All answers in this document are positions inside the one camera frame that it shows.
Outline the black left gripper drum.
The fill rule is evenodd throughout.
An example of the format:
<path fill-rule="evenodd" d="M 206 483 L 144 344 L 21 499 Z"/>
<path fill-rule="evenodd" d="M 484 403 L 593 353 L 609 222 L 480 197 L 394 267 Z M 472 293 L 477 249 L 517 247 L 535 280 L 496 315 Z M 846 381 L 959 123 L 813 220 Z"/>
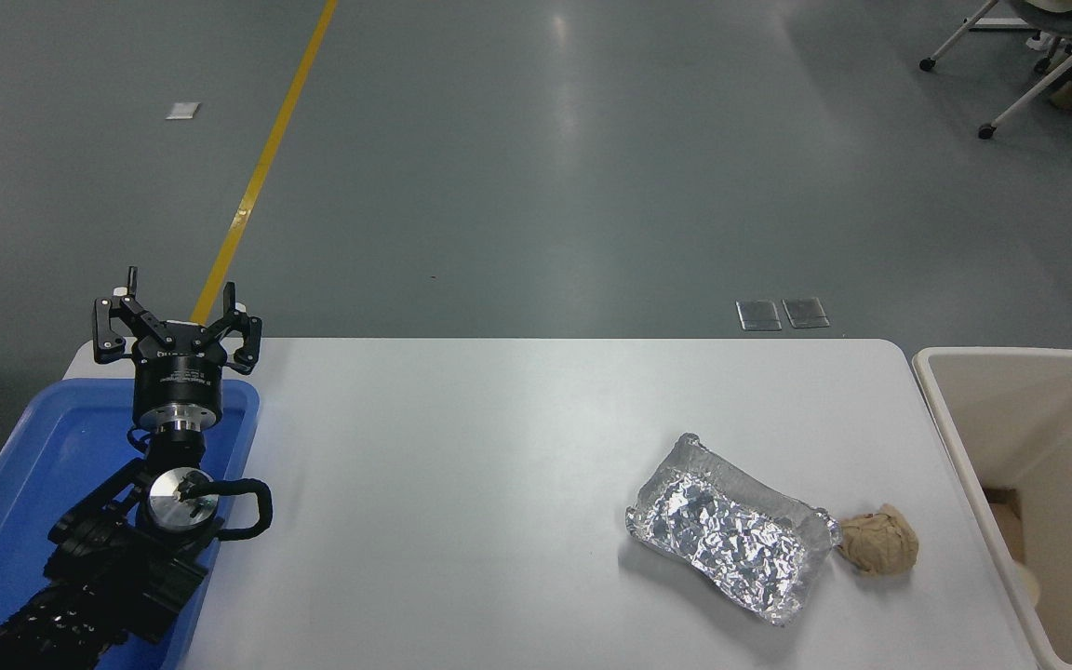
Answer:
<path fill-rule="evenodd" d="M 173 346 L 144 334 L 132 344 L 135 362 L 135 420 L 169 420 L 172 406 L 187 407 L 192 420 L 219 420 L 224 348 L 208 341 L 199 324 L 170 323 Z"/>

